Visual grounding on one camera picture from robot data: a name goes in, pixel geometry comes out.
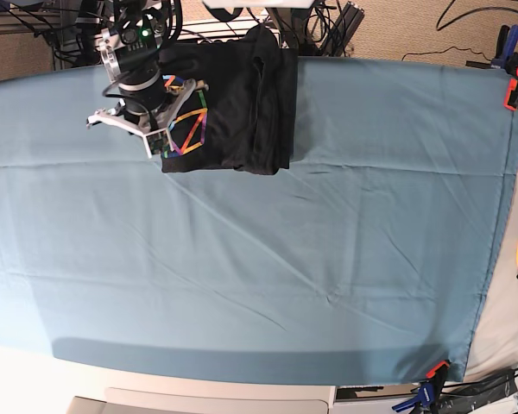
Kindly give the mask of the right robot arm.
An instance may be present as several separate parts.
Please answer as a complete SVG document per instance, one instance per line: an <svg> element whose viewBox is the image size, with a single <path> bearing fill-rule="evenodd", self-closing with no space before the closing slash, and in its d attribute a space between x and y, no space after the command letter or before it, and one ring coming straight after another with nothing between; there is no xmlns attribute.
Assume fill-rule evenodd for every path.
<svg viewBox="0 0 518 414"><path fill-rule="evenodd" d="M180 1L114 1L113 21L102 30L98 51L110 84L102 95L115 98L111 109L96 110L87 126L105 124L143 139L165 137L184 102L163 82L160 52L183 29Z"/></svg>

